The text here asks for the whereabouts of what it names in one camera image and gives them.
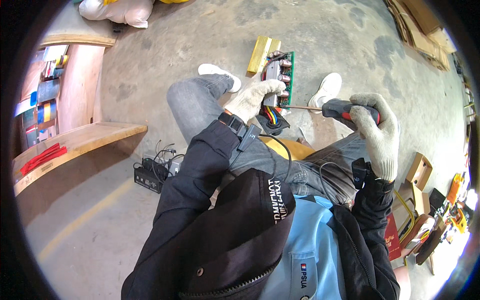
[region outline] yellow floor line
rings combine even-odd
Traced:
[[[121,195],[123,195],[125,192],[128,191],[128,189],[133,187],[133,184],[134,182],[132,178],[127,179],[127,181],[125,181],[121,186],[119,186],[116,190],[110,193],[107,197],[102,199],[99,203],[95,204],[92,208],[90,208],[81,216],[76,218],[73,222],[68,224],[37,255],[37,261],[39,263],[42,263],[67,236],[77,230],[81,225],[85,224],[85,222],[93,218],[97,213],[114,204]]]

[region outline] white knit glove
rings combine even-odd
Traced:
[[[285,90],[285,83],[277,79],[253,82],[234,99],[228,101],[224,109],[228,110],[247,124],[248,120],[258,115],[266,94]]]
[[[355,94],[350,97],[354,104],[370,106],[380,114],[380,123],[375,125],[370,113],[363,107],[352,107],[350,116],[357,125],[360,137],[365,139],[372,170],[383,180],[395,179],[398,169],[398,121],[385,99],[379,94]]]

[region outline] white sneaker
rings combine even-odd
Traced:
[[[342,76],[338,73],[328,74],[320,84],[318,91],[308,101],[307,106],[314,108],[322,108],[324,103],[336,98],[342,86]],[[310,112],[319,114],[321,111],[311,110]]]
[[[229,90],[230,93],[236,93],[240,90],[241,81],[237,76],[233,76],[231,73],[222,70],[221,68],[217,67],[216,65],[210,63],[203,63],[198,66],[198,74],[199,75],[206,75],[206,74],[220,74],[220,75],[227,75],[233,79],[233,87]]]

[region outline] black jacket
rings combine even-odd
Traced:
[[[195,136],[162,189],[153,228],[122,299],[256,299],[281,259],[295,210],[288,185],[255,169],[208,210],[239,141],[214,121]],[[392,184],[368,179],[352,212],[333,208],[349,299],[398,299],[383,239]]]

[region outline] jacket zipper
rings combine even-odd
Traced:
[[[182,292],[180,292],[179,295],[189,297],[189,298],[195,298],[195,297],[206,297],[206,296],[221,296],[222,294],[231,293],[231,292],[235,291],[236,289],[242,288],[242,287],[244,287],[248,284],[251,284],[251,283],[254,283],[255,281],[258,281],[258,280],[262,279],[263,277],[267,276],[268,274],[270,274],[271,272],[273,272],[273,270],[276,268],[276,266],[280,263],[280,260],[282,259],[282,256],[283,256],[283,253],[280,254],[280,257],[277,259],[277,261],[272,266],[270,266],[265,272],[261,273],[259,276],[256,276],[256,277],[254,277],[250,280],[246,280],[246,281],[244,281],[240,284],[237,284],[236,286],[233,286],[233,287],[230,287],[230,288],[219,289],[219,290],[215,290],[215,291],[211,291],[211,292],[205,292],[205,293],[182,293]]]
[[[353,241],[352,236],[350,235],[348,230],[345,228],[345,226],[343,226],[343,224],[338,221],[338,219],[337,219],[337,222],[342,226],[343,230],[347,233],[348,239],[350,240],[350,243],[353,246],[353,250],[355,251],[355,254],[356,254],[357,258],[360,261],[360,264],[361,264],[363,270],[365,271],[365,274],[367,275],[367,280],[368,280],[368,283],[370,284],[370,287],[380,296],[380,298],[382,298],[382,300],[386,300],[386,298],[376,288],[373,287],[372,278],[370,277],[370,274],[368,273],[367,267],[365,266],[365,264],[363,263],[363,260],[360,257],[360,253],[358,251],[357,245],[355,245],[355,242]]]

